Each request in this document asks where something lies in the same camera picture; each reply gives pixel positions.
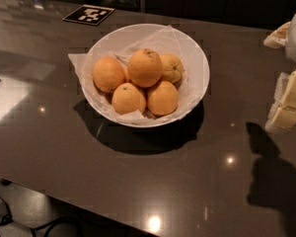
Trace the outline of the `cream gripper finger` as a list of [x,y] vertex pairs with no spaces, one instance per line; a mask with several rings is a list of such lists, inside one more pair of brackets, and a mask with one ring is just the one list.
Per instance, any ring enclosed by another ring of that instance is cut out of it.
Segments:
[[268,35],[263,44],[270,48],[285,47],[286,37],[290,23],[287,22]]
[[277,79],[274,103],[268,113],[265,130],[283,133],[296,125],[296,69],[287,74],[282,72]]

